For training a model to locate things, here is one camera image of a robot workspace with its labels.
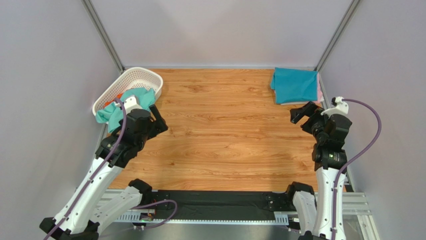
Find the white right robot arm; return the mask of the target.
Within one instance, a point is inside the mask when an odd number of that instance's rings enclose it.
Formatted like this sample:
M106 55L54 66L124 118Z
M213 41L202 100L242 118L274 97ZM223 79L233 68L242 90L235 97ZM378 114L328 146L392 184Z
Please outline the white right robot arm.
M348 162L343 149L352 122L347 118L348 105L340 101L324 109L312 101L290 110L290 121L307 121L301 129L311 134L316 143L312 160L318 192L313 187L293 182L286 193L291 199L300 225L300 240L345 240L343 224L343 190L346 179L344 165Z

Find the mint green t shirt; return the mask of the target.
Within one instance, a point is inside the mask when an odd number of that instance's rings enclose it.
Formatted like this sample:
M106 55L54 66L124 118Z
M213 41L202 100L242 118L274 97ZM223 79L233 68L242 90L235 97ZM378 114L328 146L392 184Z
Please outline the mint green t shirt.
M142 109L149 111L149 106L153 105L156 101L155 91L153 89L146 89L144 87L132 88L124 93L117 94L115 97L119 98L122 102L131 95L135 95ZM108 124L108 133L112 133L115 129L119 128L120 121L124 118L122 110L115 106L115 99L111 98L112 103L105 108L98 110L95 114L95 120L99 124Z

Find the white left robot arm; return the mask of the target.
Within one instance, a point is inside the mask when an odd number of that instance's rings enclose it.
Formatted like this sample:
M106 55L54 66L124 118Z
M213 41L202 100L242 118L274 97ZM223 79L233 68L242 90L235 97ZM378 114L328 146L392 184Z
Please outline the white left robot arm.
M100 200L113 180L146 142L168 130L156 105L132 109L119 127L104 138L91 167L71 199L53 217L44 218L39 228L55 240L97 240L101 233L126 211L153 203L152 186L134 179L107 203Z

